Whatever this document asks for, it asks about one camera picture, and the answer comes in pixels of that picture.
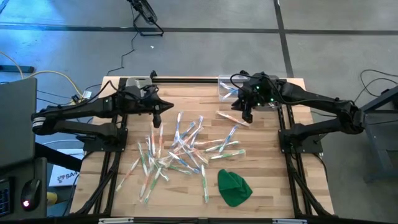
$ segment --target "concrete floor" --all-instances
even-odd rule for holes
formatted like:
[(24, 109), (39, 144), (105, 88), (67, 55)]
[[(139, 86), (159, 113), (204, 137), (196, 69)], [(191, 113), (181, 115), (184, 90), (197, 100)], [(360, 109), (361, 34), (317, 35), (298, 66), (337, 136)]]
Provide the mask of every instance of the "concrete floor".
[[(164, 27), (277, 29), (273, 0), (149, 0)], [(280, 0), (286, 29), (397, 30), (398, 2), (394, 0)], [(126, 1), (107, 0), (10, 0), (0, 22), (61, 26), (131, 27)], [(120, 56), (130, 49), (134, 32), (75, 32), (0, 30), (0, 49), (20, 65), (37, 70), (67, 73), (84, 89), (97, 84), (106, 72), (120, 65)], [(373, 68), (398, 73), (396, 35), (287, 35), (294, 77), (304, 78), (307, 90), (322, 95), (354, 99), (362, 90), (359, 72)], [(279, 34), (167, 32), (163, 38), (137, 36), (136, 49), (124, 58), (125, 69), (111, 75), (203, 75), (265, 71), (286, 77)], [(3, 57), (0, 64), (9, 64)], [(369, 73), (365, 82), (380, 75)], [(2, 73), (0, 81), (20, 79)], [(39, 89), (71, 96), (72, 86), (56, 75), (38, 77)], [(374, 83), (380, 93), (390, 83)], [(63, 103), (65, 99), (39, 93), (39, 97)], [(373, 97), (364, 93), (361, 106)], [(47, 103), (38, 101), (38, 108)], [(314, 115), (315, 121), (324, 117)], [(38, 137), (38, 142), (73, 139), (67, 134)], [(365, 135), (329, 134), (322, 141), (328, 168), (329, 188), (335, 212), (340, 217), (398, 222), (398, 180), (365, 184), (371, 172), (369, 143)], [(54, 148), (79, 147), (75, 142)], [(59, 209), (49, 215), (60, 215)]]

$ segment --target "wooden table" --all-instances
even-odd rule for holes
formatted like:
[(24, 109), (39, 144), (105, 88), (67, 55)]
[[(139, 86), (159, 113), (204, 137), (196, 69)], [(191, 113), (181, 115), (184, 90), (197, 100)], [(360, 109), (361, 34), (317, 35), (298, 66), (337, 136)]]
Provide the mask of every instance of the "wooden table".
[[(103, 85), (111, 80), (117, 86), (120, 77), (104, 77)], [(304, 88), (301, 78), (289, 78), (289, 82)], [(192, 121), (197, 121), (199, 115), (204, 116), (204, 130), (198, 135), (197, 141), (223, 139), (235, 125), (234, 122), (218, 116), (215, 111), (240, 118), (241, 113), (231, 111), (230, 103), (220, 103), (216, 84), (158, 84), (159, 96), (175, 104), (162, 113), (164, 125), (165, 149), (172, 144), (175, 135), (177, 114), (184, 111), (180, 131), (186, 130)], [(113, 93), (107, 86), (101, 96)], [(310, 124), (312, 116), (310, 108), (294, 106), (296, 123)], [(203, 199), (203, 189), (200, 175), (191, 176), (175, 170), (167, 170), (170, 177), (166, 182), (159, 178), (147, 205), (140, 203), (139, 192), (144, 180), (141, 163), (132, 175), (124, 182), (122, 189), (115, 193), (112, 216), (126, 217), (240, 217), (240, 218), (272, 218), (293, 217), (292, 199), (285, 158), (280, 153), (277, 130), (279, 120), (277, 112), (253, 112), (253, 123), (250, 127), (240, 126), (233, 136), (234, 141), (241, 141), (237, 146), (227, 147), (226, 151), (245, 149), (246, 156), (232, 157), (210, 161), (206, 168), (210, 202)], [(126, 150), (122, 154), (117, 185), (124, 177), (131, 163), (139, 156), (137, 141), (146, 150), (145, 136), (150, 134), (150, 115), (129, 115), (127, 128), (129, 129)], [(110, 122), (110, 119), (94, 118), (94, 124)], [(103, 163), (103, 152), (95, 152), (83, 161), (80, 178), (73, 198), (71, 211), (77, 211), (83, 206), (98, 185)], [(307, 184), (318, 201), (327, 211), (333, 213), (325, 172), (320, 161), (313, 155), (303, 154), (303, 164)], [(227, 169), (242, 176), (252, 188), (252, 195), (240, 206), (229, 207), (221, 198), (217, 188), (217, 173), (220, 169)], [(104, 191), (103, 208), (108, 195)], [(302, 193), (298, 190), (300, 208), (304, 211)]]

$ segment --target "green cloth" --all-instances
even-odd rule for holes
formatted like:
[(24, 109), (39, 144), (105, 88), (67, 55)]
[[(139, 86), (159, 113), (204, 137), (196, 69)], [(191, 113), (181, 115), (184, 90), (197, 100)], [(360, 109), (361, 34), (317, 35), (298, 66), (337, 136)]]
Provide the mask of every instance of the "green cloth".
[(224, 201), (231, 207), (242, 204), (253, 193), (241, 176), (224, 169), (218, 172), (218, 190)]

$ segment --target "computer mouse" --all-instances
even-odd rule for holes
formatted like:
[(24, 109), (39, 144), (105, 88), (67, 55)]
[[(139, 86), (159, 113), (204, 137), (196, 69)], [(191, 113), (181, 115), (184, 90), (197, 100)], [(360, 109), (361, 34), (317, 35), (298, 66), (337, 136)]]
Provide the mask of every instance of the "computer mouse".
[(37, 208), (40, 203), (40, 180), (32, 179), (25, 183), (21, 192), (22, 209), (29, 212)]

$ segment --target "keyboard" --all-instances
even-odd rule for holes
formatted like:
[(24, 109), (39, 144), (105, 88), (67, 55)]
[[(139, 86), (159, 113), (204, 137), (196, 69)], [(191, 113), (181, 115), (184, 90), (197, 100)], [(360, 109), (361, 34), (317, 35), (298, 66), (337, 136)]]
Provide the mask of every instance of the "keyboard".
[(0, 179), (0, 217), (12, 212), (11, 200), (11, 179)]

